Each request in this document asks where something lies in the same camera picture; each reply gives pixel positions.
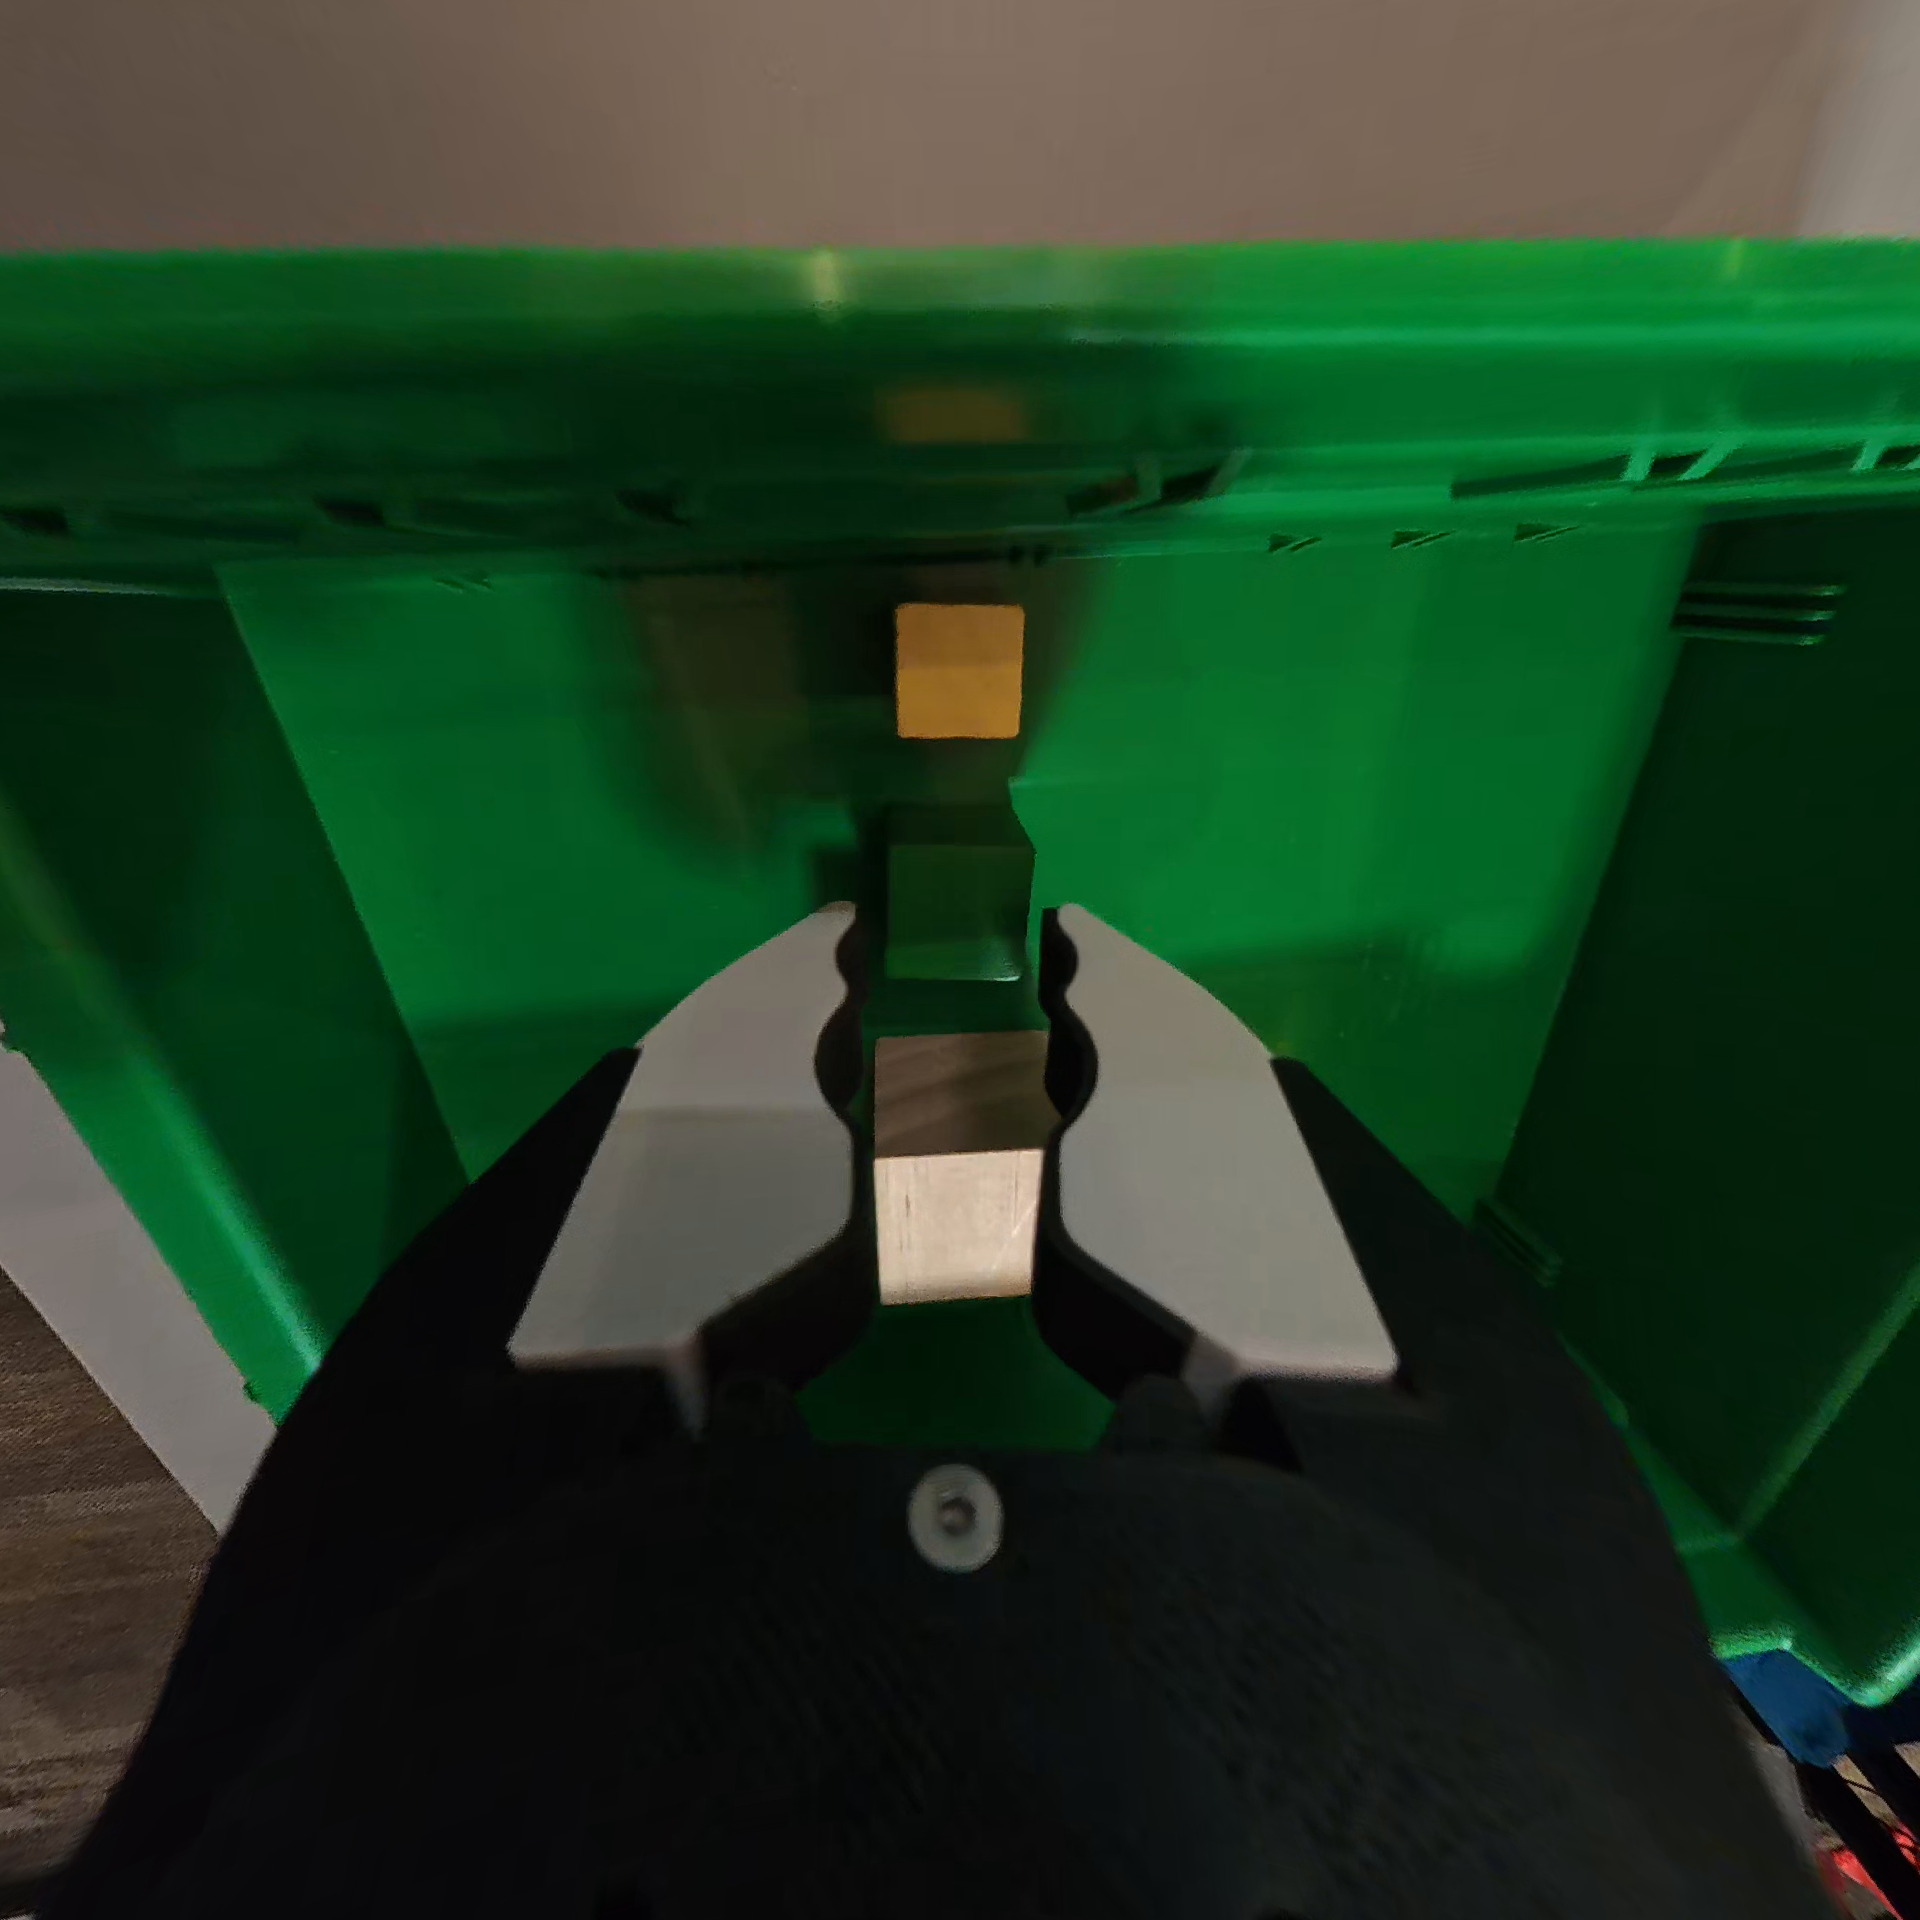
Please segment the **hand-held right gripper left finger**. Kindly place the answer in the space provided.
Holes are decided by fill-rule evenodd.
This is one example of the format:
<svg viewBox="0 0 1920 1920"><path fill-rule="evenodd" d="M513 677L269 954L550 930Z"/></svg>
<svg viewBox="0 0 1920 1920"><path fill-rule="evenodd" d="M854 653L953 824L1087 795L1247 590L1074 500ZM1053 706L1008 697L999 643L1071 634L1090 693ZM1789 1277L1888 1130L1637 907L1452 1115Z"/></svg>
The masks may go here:
<svg viewBox="0 0 1920 1920"><path fill-rule="evenodd" d="M508 1338L523 1371L656 1374L685 1428L735 1376L803 1387L876 1313L863 936L829 900L637 1044Z"/></svg>

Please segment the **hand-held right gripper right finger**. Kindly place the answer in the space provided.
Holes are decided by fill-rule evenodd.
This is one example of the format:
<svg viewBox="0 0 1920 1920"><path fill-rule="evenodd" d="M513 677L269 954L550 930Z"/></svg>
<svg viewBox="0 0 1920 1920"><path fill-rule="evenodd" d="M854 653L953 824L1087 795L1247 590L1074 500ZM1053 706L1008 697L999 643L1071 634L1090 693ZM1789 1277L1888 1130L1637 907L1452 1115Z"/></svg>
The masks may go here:
<svg viewBox="0 0 1920 1920"><path fill-rule="evenodd" d="M1044 1147L1031 1308L1119 1403L1168 1377L1392 1387L1400 1354L1260 1037L1079 904L1044 916Z"/></svg>

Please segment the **medium wooden block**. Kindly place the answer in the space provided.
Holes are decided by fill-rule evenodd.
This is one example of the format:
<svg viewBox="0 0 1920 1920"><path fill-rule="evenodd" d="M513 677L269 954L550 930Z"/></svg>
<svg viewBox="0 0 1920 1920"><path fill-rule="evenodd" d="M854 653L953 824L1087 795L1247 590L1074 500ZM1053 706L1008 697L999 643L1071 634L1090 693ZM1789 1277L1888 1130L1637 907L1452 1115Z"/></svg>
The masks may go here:
<svg viewBox="0 0 1920 1920"><path fill-rule="evenodd" d="M886 1308L1031 1290L1046 1035L888 1037L874 1053L876 1283Z"/></svg>

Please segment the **green plastic bin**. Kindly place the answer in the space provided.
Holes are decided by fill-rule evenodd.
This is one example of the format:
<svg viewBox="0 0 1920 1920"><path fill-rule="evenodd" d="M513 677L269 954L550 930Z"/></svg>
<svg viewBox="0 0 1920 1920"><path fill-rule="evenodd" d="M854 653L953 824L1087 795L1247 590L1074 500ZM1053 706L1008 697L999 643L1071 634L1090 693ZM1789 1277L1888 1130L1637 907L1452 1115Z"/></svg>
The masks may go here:
<svg viewBox="0 0 1920 1920"><path fill-rule="evenodd" d="M1034 1027L1079 904L1519 1267L1722 1656L1914 1686L1915 242L20 254L1 494L4 1268L212 1522L705 974ZM906 838L1017 980L888 977Z"/></svg>

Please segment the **small green cube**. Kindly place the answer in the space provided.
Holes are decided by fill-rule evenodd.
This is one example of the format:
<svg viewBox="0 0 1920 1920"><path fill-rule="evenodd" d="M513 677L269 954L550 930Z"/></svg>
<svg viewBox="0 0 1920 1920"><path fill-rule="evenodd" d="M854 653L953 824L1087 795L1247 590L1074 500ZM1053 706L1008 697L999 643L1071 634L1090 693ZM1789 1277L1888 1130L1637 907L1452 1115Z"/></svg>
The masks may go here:
<svg viewBox="0 0 1920 1920"><path fill-rule="evenodd" d="M1022 840L895 840L883 967L899 980L1017 980L1027 957L1032 848Z"/></svg>

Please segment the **small yellow cube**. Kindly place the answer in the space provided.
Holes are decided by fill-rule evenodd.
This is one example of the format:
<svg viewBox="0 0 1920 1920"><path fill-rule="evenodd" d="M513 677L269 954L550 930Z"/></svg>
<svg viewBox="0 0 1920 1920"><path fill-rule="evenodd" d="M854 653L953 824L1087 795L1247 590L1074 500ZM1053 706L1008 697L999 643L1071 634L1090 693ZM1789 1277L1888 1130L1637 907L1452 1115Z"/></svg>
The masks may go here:
<svg viewBox="0 0 1920 1920"><path fill-rule="evenodd" d="M1017 604L895 608L895 730L919 740L1022 733L1026 613Z"/></svg>

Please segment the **blue tote bag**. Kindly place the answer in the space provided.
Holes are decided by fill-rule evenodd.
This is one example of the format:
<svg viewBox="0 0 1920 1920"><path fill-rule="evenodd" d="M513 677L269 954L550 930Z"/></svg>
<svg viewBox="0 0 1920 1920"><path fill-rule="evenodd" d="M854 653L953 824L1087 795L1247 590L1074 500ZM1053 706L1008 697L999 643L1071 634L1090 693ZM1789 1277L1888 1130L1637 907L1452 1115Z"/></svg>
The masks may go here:
<svg viewBox="0 0 1920 1920"><path fill-rule="evenodd" d="M1851 1750L1852 1701L1792 1649L1751 1649L1719 1663L1743 1706L1792 1761L1830 1769Z"/></svg>

